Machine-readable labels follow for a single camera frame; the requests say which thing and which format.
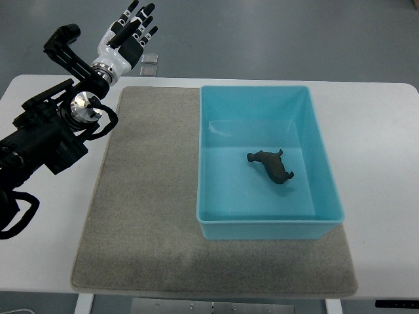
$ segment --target blue plastic bin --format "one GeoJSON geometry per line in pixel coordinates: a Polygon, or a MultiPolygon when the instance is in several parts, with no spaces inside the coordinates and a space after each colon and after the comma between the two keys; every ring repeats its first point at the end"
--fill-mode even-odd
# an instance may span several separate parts
{"type": "Polygon", "coordinates": [[[207,239],[317,239],[344,212],[305,86],[204,86],[196,217],[207,239]],[[283,150],[273,183],[246,155],[283,150]]]}

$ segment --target toy figurine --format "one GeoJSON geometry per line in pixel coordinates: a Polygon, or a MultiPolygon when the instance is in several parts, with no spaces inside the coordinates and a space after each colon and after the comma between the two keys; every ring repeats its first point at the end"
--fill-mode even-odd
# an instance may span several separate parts
{"type": "Polygon", "coordinates": [[[282,153],[282,149],[280,149],[280,151],[277,153],[264,152],[260,150],[256,154],[247,154],[247,160],[248,162],[261,162],[262,165],[264,165],[264,168],[270,179],[276,184],[283,184],[286,180],[294,177],[294,173],[288,173],[285,171],[285,167],[283,166],[281,160],[282,153]]]}

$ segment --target black robot arm segment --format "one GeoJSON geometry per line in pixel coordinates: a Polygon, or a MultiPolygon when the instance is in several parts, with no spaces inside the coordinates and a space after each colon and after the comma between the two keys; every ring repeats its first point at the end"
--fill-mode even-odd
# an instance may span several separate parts
{"type": "Polygon", "coordinates": [[[66,80],[27,100],[24,112],[14,119],[17,130],[0,141],[0,239],[19,234],[31,221],[39,201],[35,196],[14,189],[45,165],[53,174],[71,167],[88,149],[85,141],[108,134],[118,123],[117,114],[101,103],[109,87],[129,72],[143,48],[157,31],[140,35],[152,22],[153,4],[142,7],[131,19],[138,0],[112,23],[99,46],[99,57],[89,66],[70,49],[80,36],[76,24],[59,27],[44,45],[48,57],[68,70],[79,82],[66,80]],[[95,133],[98,120],[107,113],[109,123],[95,133]],[[6,230],[20,211],[17,200],[29,203],[19,222],[6,230]]]}

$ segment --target concrete floor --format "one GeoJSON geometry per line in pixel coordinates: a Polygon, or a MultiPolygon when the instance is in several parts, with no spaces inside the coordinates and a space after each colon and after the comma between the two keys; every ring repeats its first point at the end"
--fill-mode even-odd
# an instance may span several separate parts
{"type": "MultiPolygon", "coordinates": [[[[43,53],[59,26],[80,26],[72,49],[91,63],[102,35],[129,2],[0,1],[0,96],[21,74],[67,74],[43,53]]],[[[404,82],[419,88],[419,11],[412,0],[154,3],[153,25],[159,31],[145,52],[159,55],[158,77],[404,82]]],[[[128,75],[138,76],[139,67],[128,75]]],[[[60,313],[72,313],[76,299],[72,294],[1,292],[0,311],[9,309],[6,305],[44,302],[39,313],[57,313],[49,309],[58,305],[60,313]]],[[[131,301],[98,296],[92,312],[129,313],[131,301]]],[[[373,300],[343,301],[342,306],[346,314],[406,311],[375,309],[373,300]]],[[[323,305],[316,308],[325,313],[323,305]]]]}

